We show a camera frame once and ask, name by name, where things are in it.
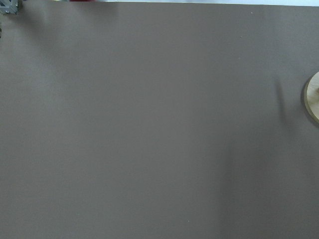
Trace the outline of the wooden cup storage rack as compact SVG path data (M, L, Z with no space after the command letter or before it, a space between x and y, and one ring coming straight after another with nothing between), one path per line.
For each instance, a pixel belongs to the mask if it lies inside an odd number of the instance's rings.
M304 104L311 118L319 122L319 72L306 83L303 93Z

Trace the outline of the grey aluminium frame corner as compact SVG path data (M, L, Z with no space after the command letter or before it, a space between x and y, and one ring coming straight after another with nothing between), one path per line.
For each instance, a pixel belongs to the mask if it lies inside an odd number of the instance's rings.
M17 14L19 0L0 0L0 12L2 14Z

